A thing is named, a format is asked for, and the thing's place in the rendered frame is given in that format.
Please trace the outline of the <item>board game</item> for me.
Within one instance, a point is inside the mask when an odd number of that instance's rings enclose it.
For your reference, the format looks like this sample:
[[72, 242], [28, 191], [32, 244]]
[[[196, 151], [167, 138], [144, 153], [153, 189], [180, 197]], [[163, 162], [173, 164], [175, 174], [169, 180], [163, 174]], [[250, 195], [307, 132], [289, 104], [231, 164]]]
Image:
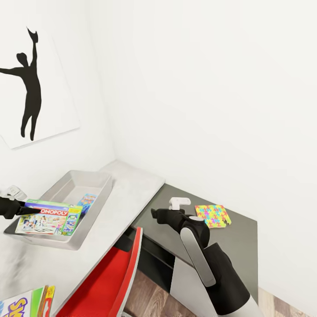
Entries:
[[49, 317], [54, 291], [55, 286], [43, 285], [0, 301], [0, 317], [42, 317], [46, 302], [48, 302], [48, 310], [45, 317]]
[[90, 208], [90, 206], [92, 205], [96, 197], [97, 197], [96, 195], [92, 195], [88, 193], [85, 196], [83, 196], [83, 198], [77, 204], [78, 206], [83, 207], [81, 215], [85, 216], [85, 213], [88, 211], [88, 209]]
[[36, 214], [20, 215], [15, 233], [73, 235], [82, 206], [28, 199], [24, 207], [40, 209]]

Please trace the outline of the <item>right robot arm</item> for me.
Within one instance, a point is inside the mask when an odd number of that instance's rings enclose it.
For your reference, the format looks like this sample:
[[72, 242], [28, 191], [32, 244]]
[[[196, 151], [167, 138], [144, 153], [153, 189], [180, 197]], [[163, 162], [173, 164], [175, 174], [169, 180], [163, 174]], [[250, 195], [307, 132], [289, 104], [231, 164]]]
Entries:
[[209, 247], [210, 229], [205, 220], [185, 214], [180, 206], [189, 198], [172, 197], [169, 208], [151, 208], [159, 224], [168, 224], [178, 232], [195, 266], [218, 317], [265, 317], [218, 243]]

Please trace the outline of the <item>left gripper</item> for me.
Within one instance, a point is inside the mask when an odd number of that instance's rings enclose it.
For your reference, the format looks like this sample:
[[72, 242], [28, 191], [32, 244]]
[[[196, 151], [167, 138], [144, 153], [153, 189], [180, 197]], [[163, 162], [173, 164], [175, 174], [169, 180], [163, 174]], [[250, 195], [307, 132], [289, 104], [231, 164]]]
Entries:
[[6, 219], [13, 219], [15, 215], [36, 214], [41, 212], [40, 209], [24, 207], [25, 202], [21, 200], [10, 200], [0, 196], [0, 215]]

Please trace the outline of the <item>jigsaw puzzle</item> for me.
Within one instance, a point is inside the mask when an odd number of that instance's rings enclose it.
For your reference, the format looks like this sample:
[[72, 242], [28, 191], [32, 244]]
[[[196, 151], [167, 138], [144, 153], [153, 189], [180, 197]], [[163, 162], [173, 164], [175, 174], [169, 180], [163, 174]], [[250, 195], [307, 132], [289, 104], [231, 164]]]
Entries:
[[195, 208], [197, 216], [204, 219], [209, 228], [225, 228], [224, 220], [231, 224], [229, 215], [222, 205], [201, 205]]

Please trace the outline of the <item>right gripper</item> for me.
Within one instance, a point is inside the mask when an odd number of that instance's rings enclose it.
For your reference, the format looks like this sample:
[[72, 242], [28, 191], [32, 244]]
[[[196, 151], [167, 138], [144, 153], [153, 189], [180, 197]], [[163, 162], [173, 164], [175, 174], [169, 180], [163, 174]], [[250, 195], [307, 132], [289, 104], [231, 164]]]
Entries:
[[157, 219], [157, 222], [159, 224], [168, 224], [173, 229], [173, 219], [178, 214], [184, 214], [185, 210], [173, 210], [168, 208], [159, 208], [158, 210], [155, 210], [151, 208], [151, 214], [154, 219]]

